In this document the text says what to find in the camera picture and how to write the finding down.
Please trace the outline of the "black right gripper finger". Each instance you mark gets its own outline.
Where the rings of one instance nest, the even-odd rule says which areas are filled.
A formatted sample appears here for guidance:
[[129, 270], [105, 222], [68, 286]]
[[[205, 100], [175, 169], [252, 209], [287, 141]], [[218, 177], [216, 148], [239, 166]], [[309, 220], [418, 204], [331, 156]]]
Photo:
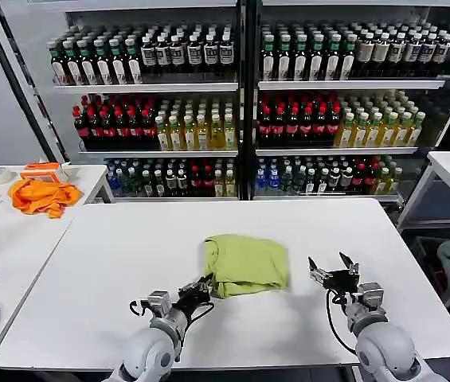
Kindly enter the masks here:
[[326, 280], [329, 279], [329, 274], [323, 269], [317, 267], [315, 261], [311, 257], [308, 258], [308, 263], [310, 277], [319, 285], [324, 285]]
[[339, 256], [348, 269], [350, 275], [359, 274], [359, 263], [355, 263], [348, 255], [345, 255], [342, 252], [339, 252]]

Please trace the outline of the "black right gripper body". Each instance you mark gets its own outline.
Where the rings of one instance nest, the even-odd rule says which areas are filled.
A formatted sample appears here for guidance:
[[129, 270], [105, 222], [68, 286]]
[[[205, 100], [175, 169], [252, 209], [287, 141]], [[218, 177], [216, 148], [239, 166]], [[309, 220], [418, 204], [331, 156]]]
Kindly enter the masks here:
[[351, 274], [349, 270], [330, 271], [324, 280], [324, 288], [334, 290], [339, 295], [358, 292], [359, 273]]

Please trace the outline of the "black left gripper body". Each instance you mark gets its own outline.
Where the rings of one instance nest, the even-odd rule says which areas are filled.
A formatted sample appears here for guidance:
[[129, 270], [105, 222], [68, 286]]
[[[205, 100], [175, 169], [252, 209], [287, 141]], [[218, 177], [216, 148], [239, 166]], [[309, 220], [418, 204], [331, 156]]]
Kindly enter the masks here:
[[209, 302], [209, 299], [203, 299], [202, 294], [178, 295], [176, 309], [182, 311], [185, 315], [192, 315], [201, 305]]

